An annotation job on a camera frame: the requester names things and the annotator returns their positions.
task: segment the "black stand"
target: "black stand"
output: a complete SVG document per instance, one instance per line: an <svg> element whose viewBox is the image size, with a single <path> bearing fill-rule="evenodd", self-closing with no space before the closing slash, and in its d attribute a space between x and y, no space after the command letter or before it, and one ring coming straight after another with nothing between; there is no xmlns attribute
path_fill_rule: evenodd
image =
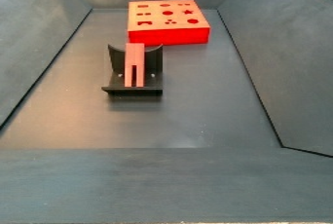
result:
<svg viewBox="0 0 333 224"><path fill-rule="evenodd" d="M163 45L144 52L144 86L124 86L124 51L108 45L113 73L111 82L101 90L111 95L163 94Z"/></svg>

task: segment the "gray floor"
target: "gray floor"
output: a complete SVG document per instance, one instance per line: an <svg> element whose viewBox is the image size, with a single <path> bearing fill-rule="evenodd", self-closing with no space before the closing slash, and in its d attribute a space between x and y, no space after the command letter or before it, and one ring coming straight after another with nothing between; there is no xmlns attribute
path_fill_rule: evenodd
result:
<svg viewBox="0 0 333 224"><path fill-rule="evenodd" d="M165 47L161 99L116 98L95 11L0 136L0 222L333 221L333 160L280 149L216 11Z"/></svg>

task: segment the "red block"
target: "red block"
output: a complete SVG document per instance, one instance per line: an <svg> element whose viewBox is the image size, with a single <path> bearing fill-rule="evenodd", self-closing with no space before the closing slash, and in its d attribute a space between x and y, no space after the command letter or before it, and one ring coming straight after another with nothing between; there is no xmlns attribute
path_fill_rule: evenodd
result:
<svg viewBox="0 0 333 224"><path fill-rule="evenodd" d="M207 43L211 27L193 0L128 3L128 42L145 46Z"/></svg>

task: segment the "hole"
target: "hole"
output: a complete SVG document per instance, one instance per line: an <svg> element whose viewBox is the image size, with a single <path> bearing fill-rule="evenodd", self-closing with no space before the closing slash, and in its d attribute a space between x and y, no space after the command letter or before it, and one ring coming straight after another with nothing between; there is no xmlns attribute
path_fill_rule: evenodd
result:
<svg viewBox="0 0 333 224"><path fill-rule="evenodd" d="M137 25L141 25L141 24L148 24L148 25L151 25L152 22L151 22L151 21L137 21Z"/></svg>
<svg viewBox="0 0 333 224"><path fill-rule="evenodd" d="M183 11L183 14L184 14L184 15L191 15L191 14L192 14L192 11L191 11L191 10L185 10L185 11Z"/></svg>
<svg viewBox="0 0 333 224"><path fill-rule="evenodd" d="M131 87L136 87L136 65L131 66Z"/></svg>
<svg viewBox="0 0 333 224"><path fill-rule="evenodd" d="M196 19L188 19L187 22L191 24L196 24L199 21Z"/></svg>
<svg viewBox="0 0 333 224"><path fill-rule="evenodd" d="M164 16L172 15L172 11L163 11L163 15L164 15Z"/></svg>

